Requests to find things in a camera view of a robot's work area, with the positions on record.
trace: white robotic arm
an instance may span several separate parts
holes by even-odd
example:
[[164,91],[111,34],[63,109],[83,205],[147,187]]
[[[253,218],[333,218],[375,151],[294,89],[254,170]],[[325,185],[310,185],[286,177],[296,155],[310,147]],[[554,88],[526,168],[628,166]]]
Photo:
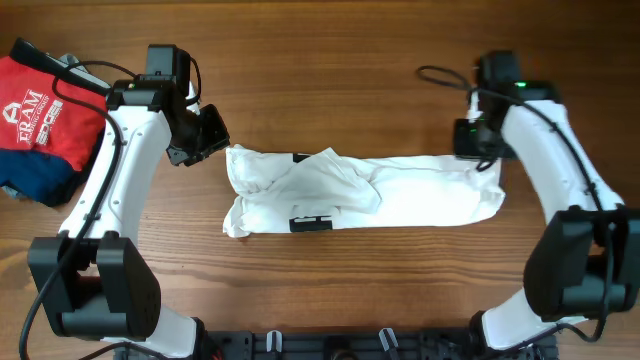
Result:
[[[174,165],[190,166],[229,144],[215,107],[198,109],[194,99],[199,93],[196,96],[189,82],[190,63],[199,71],[175,46],[151,45],[148,75],[116,82],[107,97],[113,122],[107,121],[78,203],[55,239],[37,238],[32,244],[28,262],[39,290],[62,269],[43,301],[50,325],[60,336],[125,341],[167,358],[207,351],[208,342],[199,339],[202,323],[160,305],[159,284],[135,249],[140,216],[163,153]],[[119,156],[114,157],[116,150]],[[100,199],[112,164],[115,172]],[[90,216],[96,203],[98,210]],[[72,243],[78,249],[73,260],[63,264],[59,255]],[[77,274],[89,262],[97,264],[99,277]],[[25,358],[22,341],[20,350]]]
[[[527,104],[558,124],[571,141],[596,185],[603,209],[615,210],[623,205],[620,196],[602,180],[582,149],[569,125],[564,105],[552,100],[528,101]],[[502,125],[502,138],[514,150],[529,175],[547,224],[558,211],[572,206],[587,211],[598,210],[586,191],[587,185],[576,160],[561,138],[550,131],[549,125],[539,116],[522,106],[511,106]],[[556,323],[574,325],[585,320],[583,316],[573,316],[544,322],[533,312],[524,289],[521,289],[502,305],[487,310],[482,317],[482,326],[487,345],[495,350],[505,350],[555,328]]]

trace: navy blue fabric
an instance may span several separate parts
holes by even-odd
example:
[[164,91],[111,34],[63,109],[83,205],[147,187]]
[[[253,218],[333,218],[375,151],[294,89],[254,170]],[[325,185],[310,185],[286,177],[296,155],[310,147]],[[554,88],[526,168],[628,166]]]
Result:
[[57,156],[0,149],[0,186],[9,185],[37,202],[46,203],[73,175],[71,165]]

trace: wooden table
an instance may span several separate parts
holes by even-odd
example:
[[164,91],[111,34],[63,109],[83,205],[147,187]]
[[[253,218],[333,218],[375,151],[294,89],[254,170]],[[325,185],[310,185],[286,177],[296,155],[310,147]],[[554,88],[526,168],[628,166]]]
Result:
[[[451,153],[464,95],[421,82],[413,71],[438,64],[471,76],[479,55],[515,49],[526,76],[558,86],[604,179],[628,205],[640,205],[638,3],[40,2],[0,8],[2,55],[22,36],[55,55],[70,52],[142,71],[148,44],[175,43],[198,60],[203,99],[218,107],[232,142],[270,152]],[[91,70],[107,80],[120,76]],[[163,160],[140,222],[140,250],[164,303],[198,316],[210,330],[465,325],[521,286],[525,261],[545,227],[537,196],[514,162],[505,166],[502,209],[479,224],[238,241],[221,231],[235,197],[224,161],[222,152],[191,168]],[[31,239],[56,234],[74,203],[49,209],[0,196],[1,359],[17,358],[18,334],[35,296],[26,266]],[[595,345],[562,334],[562,358],[637,358],[639,320],[637,309],[612,315]],[[100,345],[55,337],[41,311],[29,349],[34,359],[67,359]]]

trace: folded shirt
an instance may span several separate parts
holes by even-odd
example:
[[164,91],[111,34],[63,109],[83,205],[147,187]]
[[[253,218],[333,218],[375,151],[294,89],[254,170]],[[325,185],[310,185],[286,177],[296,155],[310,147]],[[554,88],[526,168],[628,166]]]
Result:
[[327,149],[313,156],[228,148],[238,197],[225,217],[231,237],[328,229],[458,226],[492,217],[505,194],[500,162],[477,172],[454,156],[360,160]]

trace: wire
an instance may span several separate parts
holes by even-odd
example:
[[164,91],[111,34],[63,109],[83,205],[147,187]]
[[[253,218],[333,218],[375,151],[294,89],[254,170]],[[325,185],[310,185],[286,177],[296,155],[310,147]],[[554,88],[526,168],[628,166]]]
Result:
[[116,64],[112,64],[112,63],[107,62],[107,61],[80,61],[80,62],[77,62],[77,63],[75,63],[73,65],[67,66],[60,74],[56,75],[56,77],[53,79],[53,84],[51,86],[51,88],[53,90],[53,93],[57,97],[62,99],[62,100],[66,100],[66,101],[68,101],[70,103],[85,107],[87,109],[91,109],[91,110],[95,111],[96,113],[100,114],[100,116],[104,117],[107,120],[107,122],[109,123],[109,125],[112,127],[113,134],[114,134],[114,137],[115,137],[115,141],[114,141],[113,157],[111,159],[111,163],[109,164],[109,168],[108,168],[107,173],[105,175],[104,181],[103,181],[102,185],[100,186],[98,194],[96,195],[96,199],[93,202],[93,205],[91,206],[91,209],[89,210],[89,213],[87,214],[87,217],[86,217],[86,220],[85,220],[84,224],[80,228],[80,231],[78,231],[78,234],[76,235],[75,239],[73,240],[73,242],[71,243],[71,245],[69,246],[67,251],[65,251],[64,255],[62,256],[62,258],[58,262],[58,266],[51,273],[51,275],[49,275],[49,278],[47,278],[47,281],[44,283],[44,285],[40,289],[40,292],[38,293],[38,296],[36,296],[35,300],[33,301],[33,304],[31,305],[31,308],[29,309],[29,312],[27,313],[27,317],[25,318],[24,325],[22,327],[22,332],[20,334],[20,343],[19,343],[20,359],[22,359],[22,360],[29,360],[29,354],[28,354],[28,350],[27,350],[27,343],[28,343],[28,339],[29,339],[29,332],[31,330],[31,326],[33,325],[33,320],[35,319],[36,313],[38,312],[38,308],[40,308],[40,305],[42,305],[42,302],[43,302],[44,298],[47,296],[47,294],[51,290],[51,286],[53,285],[53,283],[56,281],[56,279],[60,275],[60,272],[63,270],[63,268],[65,268],[69,264],[69,262],[73,258],[73,255],[75,254],[80,241],[84,238],[84,236],[89,231],[89,228],[93,224],[93,221],[95,220],[96,215],[97,215],[98,211],[100,210],[100,206],[102,204],[102,201],[104,200],[104,197],[105,197],[107,191],[109,190],[109,186],[111,185],[111,181],[113,180],[113,176],[114,176],[114,174],[116,172],[116,169],[118,168],[118,161],[120,159],[120,152],[121,152],[121,148],[122,148],[122,136],[120,135],[120,129],[118,128],[118,124],[109,115],[109,113],[107,113],[106,111],[102,110],[101,108],[99,108],[99,107],[97,107],[97,106],[95,106],[93,104],[90,104],[90,103],[87,103],[87,102],[84,102],[84,101],[81,101],[81,100],[78,100],[78,99],[74,99],[74,98],[68,97],[68,96],[60,94],[60,92],[58,92],[57,85],[58,85],[58,81],[60,80],[60,78],[65,76],[69,71],[71,71],[71,69],[74,69],[74,68],[79,67],[79,66],[85,66],[85,65],[103,65],[103,66],[108,66],[108,67],[120,70],[122,72],[125,72],[130,76],[135,77],[135,74],[133,72],[123,68],[122,66],[119,66],[119,65],[116,65]]
[[[460,83],[454,83],[451,81],[445,81],[445,80],[440,80],[440,79],[436,79],[434,77],[431,76],[427,76],[424,74],[425,70],[431,70],[431,71],[436,71],[436,72],[441,72],[444,74],[448,74],[453,76],[454,78],[456,78],[457,80],[460,81]],[[586,185],[587,185],[587,191],[589,192],[589,194],[591,195],[591,198],[593,199],[593,203],[596,206],[596,209],[598,210],[598,213],[600,215],[602,215],[603,213],[603,208],[602,208],[602,203],[600,202],[600,198],[598,197],[598,192],[596,189],[596,185],[595,183],[591,180],[591,177],[589,176],[589,173],[587,172],[587,169],[585,168],[584,163],[582,162],[582,159],[580,159],[580,156],[578,155],[578,152],[576,151],[576,149],[574,148],[573,144],[569,141],[569,139],[567,138],[567,136],[562,132],[562,130],[560,130],[560,128],[558,127],[558,124],[555,123],[553,120],[551,120],[549,117],[547,117],[545,114],[543,114],[540,110],[536,109],[535,107],[527,104],[525,101],[518,99],[518,98],[514,98],[511,96],[507,96],[504,94],[500,94],[498,92],[495,91],[491,91],[491,90],[487,90],[487,89],[483,89],[483,88],[479,88],[479,87],[472,87],[469,83],[469,81],[467,81],[467,79],[464,78],[464,76],[460,75],[459,73],[455,72],[452,69],[447,69],[447,68],[442,68],[442,67],[438,67],[438,66],[431,66],[431,65],[427,65],[427,66],[421,66],[416,70],[416,74],[418,75],[418,77],[424,81],[436,84],[436,85],[441,85],[441,86],[445,86],[445,87],[450,87],[453,89],[457,89],[457,90],[463,90],[466,91],[468,95],[477,92],[480,94],[485,94],[494,98],[498,98],[498,99],[502,99],[505,101],[508,101],[514,105],[517,106],[522,106],[525,109],[531,111],[532,113],[534,113],[535,115],[537,115],[540,119],[542,119],[547,125],[549,125],[549,127],[551,127],[551,129],[553,130],[553,132],[555,132],[556,134],[558,134],[558,136],[560,137],[560,139],[562,140],[562,142],[567,146],[567,149],[569,149],[569,152],[571,153],[571,155],[573,156],[573,158],[575,159],[576,164],[578,165],[578,168],[580,170],[580,173],[582,175],[582,177],[584,178]],[[478,169],[478,171],[483,171],[488,169],[489,167],[491,167],[493,165],[493,163],[495,163],[495,161],[502,155],[502,152],[505,150],[506,145],[502,145],[502,146],[498,146],[496,148],[496,151],[491,155],[491,157],[489,158],[489,160],[487,161],[486,159],[482,159],[481,162],[478,164],[478,167],[476,169]],[[611,292],[611,285],[613,283],[613,263],[614,263],[614,258],[613,258],[613,243],[612,243],[612,239],[611,236],[608,232],[608,229],[606,227],[606,224],[604,223],[604,220],[602,220],[602,216],[600,216],[600,221],[595,224],[596,225],[596,231],[603,234],[604,236],[604,246],[605,246],[605,255],[607,258],[607,262],[606,262],[606,271],[605,271],[605,284],[604,284],[604,291],[602,294],[602,301],[600,302],[600,311],[598,314],[598,322],[596,324],[596,328],[593,332],[593,335],[588,336],[587,334],[585,334],[582,330],[578,329],[577,327],[571,325],[571,324],[566,324],[566,323],[556,323],[554,327],[552,327],[551,329],[531,338],[528,339],[526,341],[523,341],[522,343],[515,345],[511,348],[508,348],[506,350],[500,351],[497,354],[491,355],[488,358],[493,358],[496,356],[500,356],[502,354],[505,353],[509,353],[509,352],[513,352],[516,350],[519,350],[525,346],[531,345],[537,341],[540,341],[542,339],[544,339],[547,336],[550,336],[558,331],[567,329],[570,330],[572,332],[574,332],[576,335],[578,335],[578,337],[580,337],[580,339],[582,339],[583,341],[589,342],[589,343],[593,343],[596,342],[600,339],[600,337],[602,337],[602,333],[604,331],[604,327],[607,323],[607,316],[609,315],[609,297],[610,297],[610,292]]]
[[98,351],[94,351],[91,354],[87,355],[87,356],[83,356],[81,357],[79,360],[91,360],[91,359],[95,359],[98,356],[106,353],[107,351],[111,351],[111,350],[115,350],[115,349],[120,349],[120,348],[125,348],[127,349],[127,351],[129,350],[135,350],[139,353],[142,353],[144,355],[147,356],[153,356],[154,358],[157,358],[158,360],[169,360],[168,357],[162,355],[159,352],[153,351],[153,350],[149,350],[145,347],[142,347],[140,345],[134,344],[134,343],[130,343],[127,341],[122,341],[119,343],[115,343],[115,344],[111,344],[109,346],[105,346],[102,349],[98,350]]
[[200,78],[200,68],[198,68],[196,59],[191,58],[191,62],[193,63],[193,67],[196,68],[196,76],[198,77],[198,93],[196,94],[196,96],[187,100],[187,106],[197,103],[198,100],[200,100],[200,94],[202,94],[202,79]]

